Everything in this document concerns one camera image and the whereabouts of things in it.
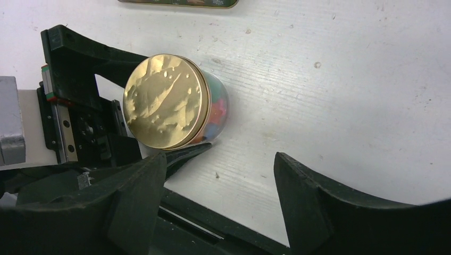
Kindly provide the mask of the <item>clear round plastic container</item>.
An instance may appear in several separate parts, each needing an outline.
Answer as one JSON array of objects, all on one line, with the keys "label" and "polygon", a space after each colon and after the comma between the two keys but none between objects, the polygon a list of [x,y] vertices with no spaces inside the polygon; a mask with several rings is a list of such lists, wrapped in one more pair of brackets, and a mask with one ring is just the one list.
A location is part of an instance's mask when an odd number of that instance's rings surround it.
[{"label": "clear round plastic container", "polygon": [[226,125],[230,106],[229,96],[222,81],[210,72],[202,71],[202,73],[211,92],[211,111],[206,125],[191,142],[191,145],[216,139]]}]

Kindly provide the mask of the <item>tin of translucent star candies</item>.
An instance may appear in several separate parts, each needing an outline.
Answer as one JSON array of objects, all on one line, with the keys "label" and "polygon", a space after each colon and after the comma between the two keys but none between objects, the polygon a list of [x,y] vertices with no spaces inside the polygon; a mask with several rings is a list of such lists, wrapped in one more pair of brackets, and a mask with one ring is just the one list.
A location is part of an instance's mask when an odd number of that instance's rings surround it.
[{"label": "tin of translucent star candies", "polygon": [[134,4],[180,5],[180,6],[227,9],[235,6],[238,3],[238,0],[119,0],[119,2],[134,3]]}]

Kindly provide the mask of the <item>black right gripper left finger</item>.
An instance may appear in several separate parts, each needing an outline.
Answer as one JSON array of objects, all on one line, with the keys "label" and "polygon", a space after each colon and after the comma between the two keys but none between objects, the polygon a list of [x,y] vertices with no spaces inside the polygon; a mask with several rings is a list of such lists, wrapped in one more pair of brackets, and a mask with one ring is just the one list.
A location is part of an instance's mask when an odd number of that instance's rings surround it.
[{"label": "black right gripper left finger", "polygon": [[49,202],[1,208],[1,254],[150,254],[166,156]]}]

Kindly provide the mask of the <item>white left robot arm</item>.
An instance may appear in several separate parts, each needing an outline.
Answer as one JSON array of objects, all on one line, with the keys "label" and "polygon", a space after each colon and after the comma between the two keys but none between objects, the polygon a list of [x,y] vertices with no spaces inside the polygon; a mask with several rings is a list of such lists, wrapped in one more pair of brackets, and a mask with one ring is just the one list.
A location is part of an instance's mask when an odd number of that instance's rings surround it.
[{"label": "white left robot arm", "polygon": [[143,55],[112,48],[57,25],[41,33],[45,65],[35,90],[1,77],[1,182],[21,207],[87,207],[143,183],[164,182],[203,143],[142,158],[117,100],[99,95],[96,76],[124,87]]}]

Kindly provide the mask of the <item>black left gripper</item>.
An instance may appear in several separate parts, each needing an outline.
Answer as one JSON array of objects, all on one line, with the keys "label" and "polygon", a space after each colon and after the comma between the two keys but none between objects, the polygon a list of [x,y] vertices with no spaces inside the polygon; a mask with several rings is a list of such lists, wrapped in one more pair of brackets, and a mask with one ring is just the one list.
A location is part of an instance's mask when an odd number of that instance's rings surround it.
[{"label": "black left gripper", "polygon": [[[16,206],[50,202],[131,167],[143,166],[118,100],[99,96],[95,75],[124,88],[143,55],[109,47],[64,25],[41,32],[45,62],[37,89],[47,149],[58,164],[18,170]],[[212,147],[207,142],[165,152],[165,180]]]}]

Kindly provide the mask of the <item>gold round lid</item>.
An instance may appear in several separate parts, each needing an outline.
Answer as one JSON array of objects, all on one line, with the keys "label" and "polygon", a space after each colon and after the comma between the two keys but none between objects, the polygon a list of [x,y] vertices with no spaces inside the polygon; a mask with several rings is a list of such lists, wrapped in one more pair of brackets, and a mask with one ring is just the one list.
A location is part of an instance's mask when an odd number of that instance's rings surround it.
[{"label": "gold round lid", "polygon": [[205,126],[211,93],[191,60],[158,54],[133,70],[124,89],[122,110],[139,142],[171,150],[191,143]]}]

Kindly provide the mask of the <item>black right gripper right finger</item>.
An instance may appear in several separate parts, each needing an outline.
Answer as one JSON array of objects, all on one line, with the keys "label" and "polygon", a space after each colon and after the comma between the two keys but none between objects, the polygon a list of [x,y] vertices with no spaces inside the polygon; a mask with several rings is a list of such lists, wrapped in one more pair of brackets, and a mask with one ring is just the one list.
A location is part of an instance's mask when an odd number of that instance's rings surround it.
[{"label": "black right gripper right finger", "polygon": [[274,177],[293,254],[450,254],[450,200],[379,198],[282,152]]}]

